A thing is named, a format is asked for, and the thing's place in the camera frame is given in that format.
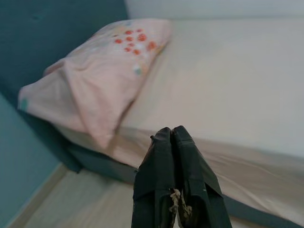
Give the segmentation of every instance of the baseboard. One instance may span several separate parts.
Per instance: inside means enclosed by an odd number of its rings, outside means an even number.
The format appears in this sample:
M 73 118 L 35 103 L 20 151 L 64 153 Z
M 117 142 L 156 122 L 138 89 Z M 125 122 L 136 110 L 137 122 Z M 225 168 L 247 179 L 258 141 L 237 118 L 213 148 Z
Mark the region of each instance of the baseboard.
M 60 164 L 51 173 L 49 178 L 36 190 L 28 203 L 20 210 L 17 216 L 11 221 L 6 228 L 22 228 L 42 204 L 43 200 L 49 195 L 55 185 L 64 177 L 67 168 Z

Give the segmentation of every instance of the pink pillowcase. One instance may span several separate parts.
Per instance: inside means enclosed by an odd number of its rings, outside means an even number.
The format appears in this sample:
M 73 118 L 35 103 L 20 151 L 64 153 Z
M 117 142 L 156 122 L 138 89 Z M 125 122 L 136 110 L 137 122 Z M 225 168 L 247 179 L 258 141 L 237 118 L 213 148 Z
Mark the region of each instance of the pink pillowcase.
M 19 108 L 88 133 L 105 148 L 170 36 L 170 22 L 162 19 L 107 25 L 23 87 Z

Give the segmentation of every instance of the mattress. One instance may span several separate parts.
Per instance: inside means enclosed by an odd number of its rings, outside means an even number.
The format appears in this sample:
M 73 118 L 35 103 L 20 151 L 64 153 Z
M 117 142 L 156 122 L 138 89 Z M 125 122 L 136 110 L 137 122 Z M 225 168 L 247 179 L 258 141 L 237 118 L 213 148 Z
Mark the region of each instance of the mattress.
M 304 19 L 177 20 L 109 148 L 138 167 L 149 136 L 184 125 L 224 194 L 304 226 Z

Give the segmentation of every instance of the bed frame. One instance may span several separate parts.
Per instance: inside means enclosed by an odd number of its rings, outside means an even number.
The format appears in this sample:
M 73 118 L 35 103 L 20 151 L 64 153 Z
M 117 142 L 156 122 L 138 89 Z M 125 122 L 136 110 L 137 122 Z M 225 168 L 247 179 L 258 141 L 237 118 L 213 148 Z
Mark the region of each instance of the bed frame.
M 0 92 L 17 106 L 19 89 L 102 26 L 127 19 L 123 0 L 4 0 L 0 3 Z M 133 183 L 135 168 L 68 142 L 49 123 L 19 113 L 70 170 L 82 168 Z M 231 216 L 270 228 L 300 228 L 225 196 Z

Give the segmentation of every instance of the floor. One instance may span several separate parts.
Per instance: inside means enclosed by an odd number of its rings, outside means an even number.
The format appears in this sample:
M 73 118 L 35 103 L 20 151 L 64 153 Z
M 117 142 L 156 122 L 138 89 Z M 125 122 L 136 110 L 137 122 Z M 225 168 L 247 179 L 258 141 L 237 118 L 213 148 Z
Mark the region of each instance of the floor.
M 89 171 L 69 171 L 24 228 L 130 228 L 132 195 L 132 185 Z M 259 228 L 235 219 L 232 224 Z

